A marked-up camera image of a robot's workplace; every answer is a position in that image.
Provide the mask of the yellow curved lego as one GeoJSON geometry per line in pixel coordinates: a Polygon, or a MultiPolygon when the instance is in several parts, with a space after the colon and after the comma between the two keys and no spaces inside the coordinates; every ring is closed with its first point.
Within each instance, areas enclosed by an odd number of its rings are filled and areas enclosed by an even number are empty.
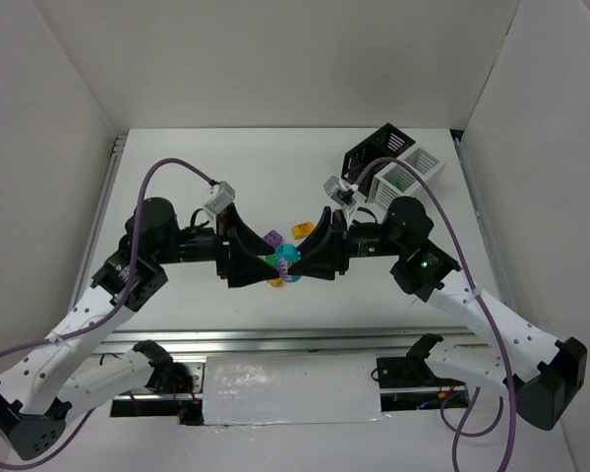
{"type": "Polygon", "coordinates": [[[303,223],[299,223],[299,224],[294,225],[292,227],[291,231],[292,231],[293,237],[296,240],[302,240],[302,239],[310,236],[312,234],[312,232],[314,231],[314,229],[315,229],[315,225],[312,222],[307,221],[307,222],[303,222],[303,223]]]}

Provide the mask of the teal frog flower lego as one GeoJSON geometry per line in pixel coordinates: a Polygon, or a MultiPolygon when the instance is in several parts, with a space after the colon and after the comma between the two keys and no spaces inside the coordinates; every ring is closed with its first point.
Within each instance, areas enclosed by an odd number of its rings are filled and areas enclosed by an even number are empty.
{"type": "Polygon", "coordinates": [[[289,272],[290,268],[301,258],[299,251],[294,245],[280,245],[275,250],[274,258],[275,266],[283,282],[295,283],[301,278],[300,275],[293,275],[289,272]]]}

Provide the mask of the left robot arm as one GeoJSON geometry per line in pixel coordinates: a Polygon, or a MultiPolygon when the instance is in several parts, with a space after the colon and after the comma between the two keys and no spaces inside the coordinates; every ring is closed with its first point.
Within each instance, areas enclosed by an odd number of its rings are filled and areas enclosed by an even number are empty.
{"type": "Polygon", "coordinates": [[[149,198],[136,207],[125,228],[118,250],[95,273],[76,306],[0,375],[0,436],[23,461],[46,453],[72,421],[118,394],[138,388],[170,394],[192,390],[189,370],[152,340],[140,341],[84,374],[76,372],[163,287],[165,266],[213,262],[231,288],[278,275],[266,262],[274,248],[242,221],[234,204],[218,213],[214,223],[182,228],[172,203],[149,198]]]}

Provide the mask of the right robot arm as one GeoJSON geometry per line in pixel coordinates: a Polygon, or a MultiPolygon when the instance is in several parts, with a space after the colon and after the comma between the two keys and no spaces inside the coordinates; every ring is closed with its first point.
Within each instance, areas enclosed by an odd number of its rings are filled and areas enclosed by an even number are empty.
{"type": "Polygon", "coordinates": [[[523,420],[551,430],[583,387],[587,348],[574,337],[560,340],[543,331],[472,284],[461,264],[430,240],[433,228],[411,197],[395,199],[380,223],[352,224],[342,210],[326,208],[289,272],[333,280],[355,258],[395,256],[390,274],[404,293],[450,315],[494,350],[473,354],[426,334],[407,355],[416,371],[512,398],[523,420]]]}

